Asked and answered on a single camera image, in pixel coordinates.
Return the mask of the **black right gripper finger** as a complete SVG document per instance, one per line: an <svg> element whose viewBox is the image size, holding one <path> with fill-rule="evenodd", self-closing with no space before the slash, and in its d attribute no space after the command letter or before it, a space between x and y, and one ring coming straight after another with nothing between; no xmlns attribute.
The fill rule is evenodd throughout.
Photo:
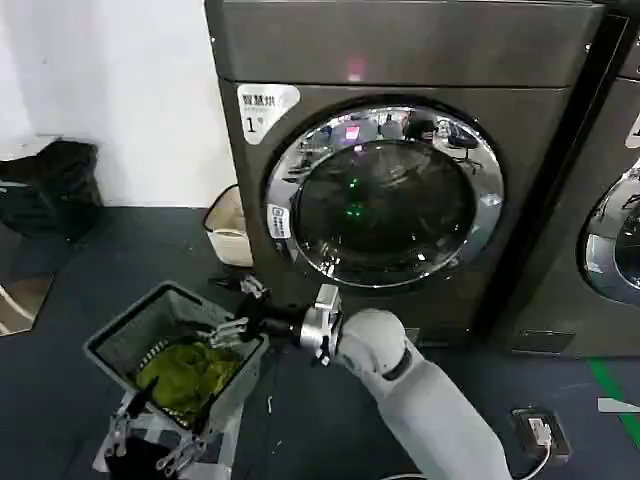
<svg viewBox="0 0 640 480"><path fill-rule="evenodd" d="M252 275L212 277L208 280L208 296L216 300L239 302L246 296L260 298L266 289Z"/></svg>
<svg viewBox="0 0 640 480"><path fill-rule="evenodd" d="M228 347L247 341L247 318L225 321L215 325L197 327L193 341L209 348Z"/></svg>

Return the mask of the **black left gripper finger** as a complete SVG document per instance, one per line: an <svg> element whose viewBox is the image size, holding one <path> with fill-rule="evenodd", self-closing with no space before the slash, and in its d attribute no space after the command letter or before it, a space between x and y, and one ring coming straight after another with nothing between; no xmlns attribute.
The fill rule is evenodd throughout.
<svg viewBox="0 0 640 480"><path fill-rule="evenodd" d="M126 439L130 431L130 424L138 418L146 404L151 400L157 385L154 378L147 386L138 391L128 402L122 405L110 418L110 455L123 457L126 455Z"/></svg>
<svg viewBox="0 0 640 480"><path fill-rule="evenodd" d="M208 445L217 436L218 427L212 416L212 408L216 400L216 394L209 396L196 416L190 433L183 436L179 445L169 454L156 462L157 470L185 470L204 455Z"/></svg>

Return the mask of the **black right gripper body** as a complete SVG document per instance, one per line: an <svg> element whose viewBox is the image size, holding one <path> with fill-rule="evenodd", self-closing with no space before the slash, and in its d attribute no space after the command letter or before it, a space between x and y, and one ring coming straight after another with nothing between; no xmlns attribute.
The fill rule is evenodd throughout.
<svg viewBox="0 0 640 480"><path fill-rule="evenodd" d="M246 321L244 332L240 334L243 341L267 335L300 345L302 309L279 308L269 300L246 298L238 307L238 319Z"/></svg>

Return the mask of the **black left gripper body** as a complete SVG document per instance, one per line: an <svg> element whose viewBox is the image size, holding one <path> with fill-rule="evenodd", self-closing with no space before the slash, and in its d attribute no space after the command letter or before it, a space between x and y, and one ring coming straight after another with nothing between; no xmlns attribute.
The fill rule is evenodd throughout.
<svg viewBox="0 0 640 480"><path fill-rule="evenodd" d="M126 440L124 456L106 456L111 479L163 480L166 475L156 468L157 462L168 455L168 448L137 437Z"/></svg>

